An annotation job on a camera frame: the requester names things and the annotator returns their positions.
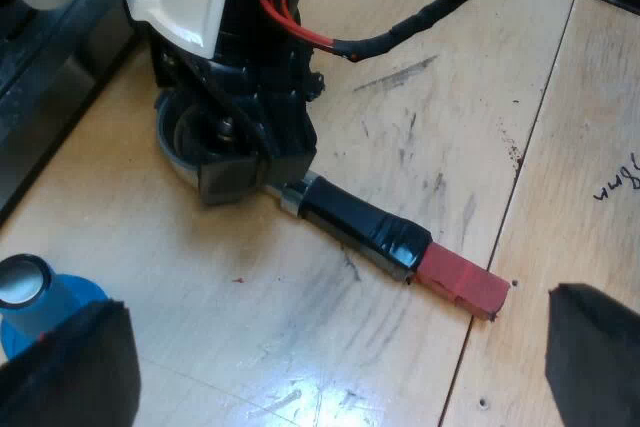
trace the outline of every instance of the wire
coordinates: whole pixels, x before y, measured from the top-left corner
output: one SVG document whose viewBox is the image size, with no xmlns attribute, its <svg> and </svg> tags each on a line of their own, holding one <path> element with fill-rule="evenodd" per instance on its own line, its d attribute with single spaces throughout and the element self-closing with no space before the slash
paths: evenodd
<svg viewBox="0 0 640 427">
<path fill-rule="evenodd" d="M 308 42 L 314 47 L 347 58 L 352 62 L 376 57 L 389 52 L 419 32 L 430 29 L 433 25 L 454 12 L 468 0 L 435 0 L 426 5 L 417 14 L 395 25 L 389 32 L 364 40 L 329 39 L 298 25 L 289 11 L 287 0 L 280 1 L 280 13 L 274 0 L 260 0 L 264 11 L 274 21 L 294 37 Z"/>
<path fill-rule="evenodd" d="M 307 30 L 304 27 L 301 27 L 300 25 L 296 24 L 293 20 L 289 20 L 287 17 L 283 16 L 276 9 L 276 6 L 273 0 L 260 0 L 260 4 L 262 5 L 262 8 L 267 13 L 267 15 L 269 15 L 269 17 L 271 17 L 273 20 L 278 22 L 281 26 L 283 26 L 287 31 L 289 31 L 289 33 L 293 34 L 295 37 L 323 46 L 328 49 L 330 49 L 333 46 L 332 39 L 316 34 L 314 32 L 311 32 L 310 30 Z"/>
</svg>

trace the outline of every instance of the black cable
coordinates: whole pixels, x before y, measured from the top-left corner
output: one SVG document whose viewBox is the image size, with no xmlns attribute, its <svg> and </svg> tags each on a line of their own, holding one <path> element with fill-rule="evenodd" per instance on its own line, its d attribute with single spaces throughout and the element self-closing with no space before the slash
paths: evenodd
<svg viewBox="0 0 640 427">
<path fill-rule="evenodd" d="M 433 27 L 439 20 L 455 11 L 468 0 L 436 0 L 420 12 L 395 25 L 389 32 L 371 39 L 335 40 L 333 50 L 352 62 L 386 54 L 405 40 Z"/>
</svg>

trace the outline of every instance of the black ink writing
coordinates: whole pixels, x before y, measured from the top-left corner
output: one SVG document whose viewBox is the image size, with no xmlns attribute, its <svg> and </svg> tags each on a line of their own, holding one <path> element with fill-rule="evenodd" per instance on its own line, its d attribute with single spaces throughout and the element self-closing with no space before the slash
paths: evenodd
<svg viewBox="0 0 640 427">
<path fill-rule="evenodd" d="M 609 190 L 614 191 L 622 185 L 622 179 L 619 175 L 616 175 L 616 183 L 612 184 L 611 182 L 607 182 L 607 185 L 609 186 Z"/>
<path fill-rule="evenodd" d="M 620 169 L 620 174 L 625 179 L 629 179 L 631 181 L 631 184 L 633 185 L 633 190 L 639 190 L 640 189 L 640 179 L 638 177 L 635 177 L 635 176 L 631 175 L 631 172 L 629 172 L 629 169 L 627 169 L 626 167 L 622 167 Z"/>
<path fill-rule="evenodd" d="M 634 152 L 631 152 L 631 163 L 633 164 L 633 168 L 636 171 L 640 172 L 640 166 L 636 161 L 636 154 Z M 613 191 L 618 187 L 622 187 L 622 185 L 624 184 L 623 179 L 629 180 L 631 182 L 631 187 L 633 187 L 633 190 L 640 190 L 640 177 L 636 177 L 635 175 L 631 174 L 631 171 L 624 165 L 620 167 L 620 170 L 618 172 L 619 173 L 616 173 L 615 182 L 607 182 L 607 187 L 609 187 L 609 189 L 607 190 L 607 187 L 602 187 L 600 193 L 593 196 L 594 199 L 599 201 L 608 199 L 610 193 L 613 193 Z"/>
<path fill-rule="evenodd" d="M 609 198 L 609 194 L 607 193 L 607 189 L 603 187 L 602 188 L 602 193 L 600 195 L 594 195 L 593 198 L 596 199 L 596 200 L 608 199 Z"/>
</svg>

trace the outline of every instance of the wood grain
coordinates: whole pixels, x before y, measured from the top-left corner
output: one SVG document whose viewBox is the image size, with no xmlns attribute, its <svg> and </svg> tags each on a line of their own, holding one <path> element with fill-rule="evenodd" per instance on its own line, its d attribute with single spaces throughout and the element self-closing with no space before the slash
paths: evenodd
<svg viewBox="0 0 640 427">
<path fill-rule="evenodd" d="M 356 38 L 428 1 L 302 0 L 302 13 Z M 328 89 L 310 106 L 314 169 L 486 265 L 570 4 L 473 0 L 379 59 L 316 54 Z M 266 196 L 202 207 L 155 145 L 156 95 L 140 50 L 0 231 L 0 257 L 40 254 L 126 301 L 138 424 L 436 424 L 469 316 Z"/>
<path fill-rule="evenodd" d="M 518 287 L 499 322 L 474 322 L 445 426 L 562 425 L 544 373 L 558 283 L 640 311 L 640 180 L 620 173 L 640 178 L 639 58 L 637 16 L 576 1 L 492 267 Z"/>
</svg>

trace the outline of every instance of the bolt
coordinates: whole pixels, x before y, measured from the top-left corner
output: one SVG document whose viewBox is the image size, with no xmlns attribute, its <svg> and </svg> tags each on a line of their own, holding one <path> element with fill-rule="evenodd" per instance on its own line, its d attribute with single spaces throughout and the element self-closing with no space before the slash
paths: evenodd
<svg viewBox="0 0 640 427">
<path fill-rule="evenodd" d="M 233 119 L 225 117 L 220 119 L 217 125 L 218 138 L 225 142 L 233 142 Z"/>
<path fill-rule="evenodd" d="M 166 52 L 162 53 L 162 61 L 167 64 L 169 67 L 175 67 L 176 65 L 176 59 L 174 59 L 173 57 L 171 57 L 169 54 L 167 54 Z"/>
</svg>

